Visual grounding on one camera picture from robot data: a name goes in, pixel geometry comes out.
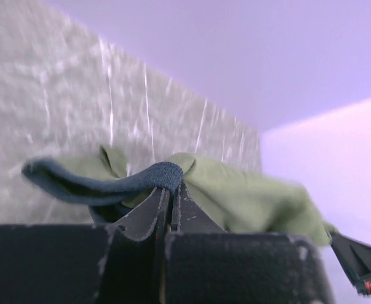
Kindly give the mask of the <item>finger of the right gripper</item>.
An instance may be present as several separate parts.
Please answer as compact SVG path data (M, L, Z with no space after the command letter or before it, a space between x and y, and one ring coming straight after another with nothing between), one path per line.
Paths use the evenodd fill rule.
M331 247L357 293L371 296L371 245L332 232Z

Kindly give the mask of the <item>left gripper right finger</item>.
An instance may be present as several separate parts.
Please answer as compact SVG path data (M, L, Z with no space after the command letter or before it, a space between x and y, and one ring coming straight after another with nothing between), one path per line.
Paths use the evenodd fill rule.
M185 182L181 182L173 197L170 231L225 233L191 198Z

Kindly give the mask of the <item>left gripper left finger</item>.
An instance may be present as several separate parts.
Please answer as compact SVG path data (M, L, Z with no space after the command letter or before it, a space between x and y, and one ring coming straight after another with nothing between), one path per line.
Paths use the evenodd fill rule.
M109 225L109 242L118 239L135 243L161 242L167 231L169 209L170 191L154 188L141 204Z

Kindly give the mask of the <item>green graphic tank top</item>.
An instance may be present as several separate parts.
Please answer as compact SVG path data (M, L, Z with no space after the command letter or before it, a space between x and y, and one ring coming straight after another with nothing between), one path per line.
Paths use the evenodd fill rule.
M327 246L336 231L304 186L194 153L176 153L129 175L123 152L103 146L97 156L28 160L22 174L61 201L87 206L97 223L116 222L154 188L175 192L184 183L196 204L231 232L297 233Z

